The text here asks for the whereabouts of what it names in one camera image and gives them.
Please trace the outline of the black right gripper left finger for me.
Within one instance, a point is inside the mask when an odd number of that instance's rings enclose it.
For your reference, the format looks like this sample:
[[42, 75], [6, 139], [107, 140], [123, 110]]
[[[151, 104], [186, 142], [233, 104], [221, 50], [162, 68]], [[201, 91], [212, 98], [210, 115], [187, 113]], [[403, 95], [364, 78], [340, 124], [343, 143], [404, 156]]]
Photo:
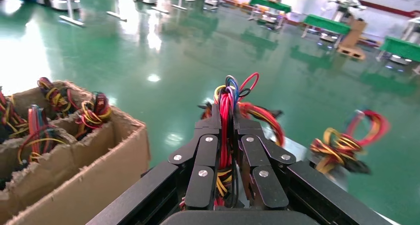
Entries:
[[175, 150], [168, 162], [178, 166], [178, 186], [184, 186], [187, 209], [211, 209], [215, 198], [220, 161], [221, 119], [218, 106], [196, 122], [192, 139]]

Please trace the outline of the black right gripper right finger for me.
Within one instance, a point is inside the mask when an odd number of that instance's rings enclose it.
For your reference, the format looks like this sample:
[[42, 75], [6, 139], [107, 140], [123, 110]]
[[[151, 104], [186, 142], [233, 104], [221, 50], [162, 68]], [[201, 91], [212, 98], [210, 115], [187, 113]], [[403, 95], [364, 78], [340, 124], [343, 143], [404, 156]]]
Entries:
[[264, 135], [261, 124], [237, 114], [234, 116], [237, 163], [247, 199], [252, 207], [285, 210], [289, 205], [282, 182], [285, 169], [296, 157]]

